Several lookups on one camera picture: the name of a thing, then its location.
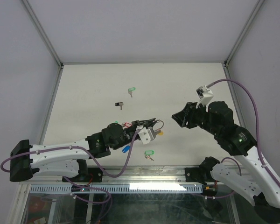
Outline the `bunch of silver keys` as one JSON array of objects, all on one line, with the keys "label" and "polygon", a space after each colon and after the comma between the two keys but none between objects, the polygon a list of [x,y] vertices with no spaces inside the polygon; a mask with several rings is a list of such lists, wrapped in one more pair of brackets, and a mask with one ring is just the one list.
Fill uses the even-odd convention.
[{"label": "bunch of silver keys", "polygon": [[155,135],[158,135],[158,134],[160,134],[161,133],[161,129],[156,129],[156,130],[154,130],[154,134]]}]

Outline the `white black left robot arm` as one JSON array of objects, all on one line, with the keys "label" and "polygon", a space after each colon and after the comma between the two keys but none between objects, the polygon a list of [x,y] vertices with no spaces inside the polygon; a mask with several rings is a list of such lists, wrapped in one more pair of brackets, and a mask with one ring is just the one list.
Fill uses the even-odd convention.
[{"label": "white black left robot arm", "polygon": [[101,132],[81,140],[61,145],[36,145],[21,140],[10,153],[9,180],[23,182],[35,176],[65,176],[73,182],[88,177],[87,161],[98,163],[111,150],[132,146],[136,140],[146,145],[153,141],[159,129],[155,118],[136,120],[128,127],[111,123]]}]

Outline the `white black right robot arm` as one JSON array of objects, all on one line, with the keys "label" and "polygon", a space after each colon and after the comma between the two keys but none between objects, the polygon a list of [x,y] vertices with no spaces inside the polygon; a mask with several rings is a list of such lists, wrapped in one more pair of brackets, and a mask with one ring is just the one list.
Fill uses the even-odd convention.
[{"label": "white black right robot arm", "polygon": [[257,215],[269,224],[280,223],[280,187],[266,172],[258,155],[257,142],[249,131],[234,123],[233,111],[224,101],[209,106],[188,102],[172,119],[180,127],[199,127],[214,136],[217,144],[249,172],[252,181],[245,179],[213,157],[199,166],[199,175],[224,183],[246,199]]}]

